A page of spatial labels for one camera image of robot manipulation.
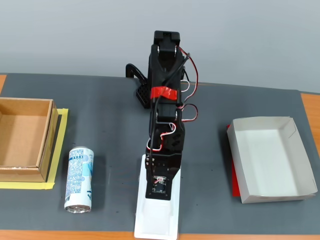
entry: gray table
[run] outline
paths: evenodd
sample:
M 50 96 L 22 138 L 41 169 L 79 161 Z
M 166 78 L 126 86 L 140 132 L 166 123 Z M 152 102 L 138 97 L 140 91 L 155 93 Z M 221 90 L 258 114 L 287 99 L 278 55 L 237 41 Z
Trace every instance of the gray table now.
M 0 229 L 130 231 L 135 224 L 141 156 L 149 111 L 135 97 L 137 83 L 118 77 L 9 74 L 1 97 L 54 99 L 69 108 L 52 190 L 0 189 Z M 199 116 L 185 124 L 179 232 L 186 234 L 320 234 L 320 197 L 305 201 L 241 204 L 232 197 L 232 119 L 290 116 L 299 129 L 315 180 L 320 161 L 300 92 L 235 85 L 200 85 L 190 103 Z M 192 117 L 192 108 L 184 117 Z M 94 151 L 92 212 L 64 210 L 68 152 Z

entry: open cardboard box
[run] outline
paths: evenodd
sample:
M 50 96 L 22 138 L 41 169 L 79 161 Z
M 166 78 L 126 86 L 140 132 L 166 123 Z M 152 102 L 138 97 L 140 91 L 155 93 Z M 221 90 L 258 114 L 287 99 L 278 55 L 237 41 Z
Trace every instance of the open cardboard box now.
M 0 97 L 0 181 L 45 182 L 58 121 L 52 99 Z
M 227 134 L 243 204 L 303 200 L 318 191 L 293 118 L 234 119 Z

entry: white box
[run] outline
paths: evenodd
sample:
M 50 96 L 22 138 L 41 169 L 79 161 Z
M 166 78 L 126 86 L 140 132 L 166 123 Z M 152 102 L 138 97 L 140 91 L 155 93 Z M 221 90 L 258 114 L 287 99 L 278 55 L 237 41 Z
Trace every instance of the white box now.
M 238 118 L 227 134 L 243 204 L 303 200 L 318 191 L 293 118 Z

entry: yellow tape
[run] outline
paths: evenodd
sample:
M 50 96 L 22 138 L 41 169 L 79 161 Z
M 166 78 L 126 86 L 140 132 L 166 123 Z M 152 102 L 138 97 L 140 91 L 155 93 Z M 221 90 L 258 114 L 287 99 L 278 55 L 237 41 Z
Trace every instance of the yellow tape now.
M 55 148 L 52 155 L 51 166 L 49 170 L 49 176 L 47 182 L 13 182 L 13 181 L 1 181 L 0 189 L 52 189 L 55 185 L 55 179 L 57 174 L 57 168 L 59 164 L 62 143 L 64 141 L 67 119 L 68 119 L 68 109 L 58 109 L 58 114 L 61 115 L 60 126 L 58 130 L 58 135 L 55 141 Z

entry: can label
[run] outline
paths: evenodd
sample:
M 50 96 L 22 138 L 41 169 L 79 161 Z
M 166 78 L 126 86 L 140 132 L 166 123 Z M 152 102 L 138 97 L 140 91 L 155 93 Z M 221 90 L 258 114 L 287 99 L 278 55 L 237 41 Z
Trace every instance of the can label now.
M 91 179 L 94 153 L 85 147 L 74 148 L 69 153 L 64 208 L 87 206 L 91 209 Z

